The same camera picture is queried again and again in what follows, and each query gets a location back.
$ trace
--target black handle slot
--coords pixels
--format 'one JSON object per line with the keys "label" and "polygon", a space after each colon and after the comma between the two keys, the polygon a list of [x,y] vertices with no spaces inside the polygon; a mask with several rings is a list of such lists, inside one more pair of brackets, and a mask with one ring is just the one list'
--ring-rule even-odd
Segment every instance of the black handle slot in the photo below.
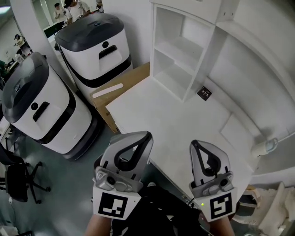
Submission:
{"label": "black handle slot", "polygon": [[49,106],[48,102],[43,102],[41,104],[41,106],[39,107],[39,109],[35,112],[35,114],[33,115],[33,120],[36,122],[39,117],[42,115],[42,113],[46,110],[46,108]]}
{"label": "black handle slot", "polygon": [[107,56],[108,54],[110,54],[116,50],[117,50],[117,47],[115,45],[108,47],[107,49],[100,52],[99,59],[102,59],[103,57]]}

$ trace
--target person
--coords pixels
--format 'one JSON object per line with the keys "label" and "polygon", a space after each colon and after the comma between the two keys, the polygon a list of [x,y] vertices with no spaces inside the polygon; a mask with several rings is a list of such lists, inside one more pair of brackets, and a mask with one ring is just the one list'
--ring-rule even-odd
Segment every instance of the person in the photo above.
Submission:
{"label": "person", "polygon": [[96,0],[96,9],[98,10],[99,13],[104,13],[101,0]]}
{"label": "person", "polygon": [[55,3],[54,7],[55,7],[55,11],[53,13],[54,19],[56,19],[58,23],[67,20],[67,17],[65,15],[66,10],[60,7],[59,3]]}
{"label": "person", "polygon": [[65,0],[65,7],[68,24],[75,22],[80,16],[86,17],[90,14],[89,6],[83,1]]}
{"label": "person", "polygon": [[14,41],[15,41],[14,46],[19,46],[24,56],[30,55],[32,51],[30,47],[28,46],[28,44],[26,43],[24,37],[16,34],[14,37]]}
{"label": "person", "polygon": [[[84,236],[187,236],[209,235],[199,218],[205,219],[201,211],[195,209],[168,191],[152,184],[143,188],[142,197],[126,220],[111,220],[100,215],[92,215]],[[214,236],[234,236],[228,217],[210,222],[210,234]]]}

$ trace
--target white plastic part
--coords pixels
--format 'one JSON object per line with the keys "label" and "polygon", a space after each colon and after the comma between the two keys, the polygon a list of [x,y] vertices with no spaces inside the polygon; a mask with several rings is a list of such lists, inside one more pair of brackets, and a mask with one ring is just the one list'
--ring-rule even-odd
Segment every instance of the white plastic part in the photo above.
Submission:
{"label": "white plastic part", "polygon": [[[58,134],[44,145],[61,154],[65,154],[75,147],[89,128],[92,119],[86,105],[75,93],[72,92],[72,94],[76,103],[73,114]],[[33,102],[41,105],[45,101],[49,105],[37,121],[33,119],[36,111],[29,106],[22,117],[13,125],[31,138],[39,140],[50,131],[66,110],[69,104],[69,92],[51,66],[49,66],[48,80]]]}
{"label": "white plastic part", "polygon": [[[105,75],[112,69],[115,69],[117,66],[122,64],[130,55],[125,30],[122,30],[117,35],[107,39],[107,41],[110,46],[116,45],[117,50],[101,59],[99,59],[99,53],[104,50],[104,47],[102,46],[103,42],[80,52],[72,52],[63,47],[61,47],[61,49],[65,55],[67,62],[80,76],[87,80],[94,80],[101,77],[102,75]],[[121,74],[132,69],[133,65],[131,64]],[[69,70],[84,97],[91,105],[93,105],[90,93],[95,91],[99,86],[94,88],[86,86],[75,76],[71,69]]]}
{"label": "white plastic part", "polygon": [[277,138],[273,138],[271,140],[267,140],[265,142],[259,143],[252,147],[252,155],[253,157],[259,157],[262,155],[266,155],[277,148],[278,140]]}

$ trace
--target small sticker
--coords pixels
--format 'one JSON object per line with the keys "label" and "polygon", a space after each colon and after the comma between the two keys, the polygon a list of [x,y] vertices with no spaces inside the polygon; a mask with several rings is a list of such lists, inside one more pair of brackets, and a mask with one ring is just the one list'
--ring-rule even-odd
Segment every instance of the small sticker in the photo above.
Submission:
{"label": "small sticker", "polygon": [[211,96],[211,92],[205,87],[203,86],[202,88],[200,88],[200,90],[197,92],[197,94],[205,101],[208,100],[208,98]]}

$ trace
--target sleeve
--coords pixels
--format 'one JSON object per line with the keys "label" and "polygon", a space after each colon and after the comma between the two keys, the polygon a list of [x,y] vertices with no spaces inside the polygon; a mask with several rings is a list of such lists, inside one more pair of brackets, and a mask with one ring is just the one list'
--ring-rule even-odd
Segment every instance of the sleeve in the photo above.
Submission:
{"label": "sleeve", "polygon": [[89,6],[87,5],[86,2],[81,1],[81,6],[82,6],[82,8],[84,9],[85,12],[90,11],[90,8],[89,8]]}
{"label": "sleeve", "polygon": [[68,9],[65,11],[65,15],[66,15],[66,17],[67,17],[68,19],[71,19],[71,18],[72,18],[72,14],[69,12]]}

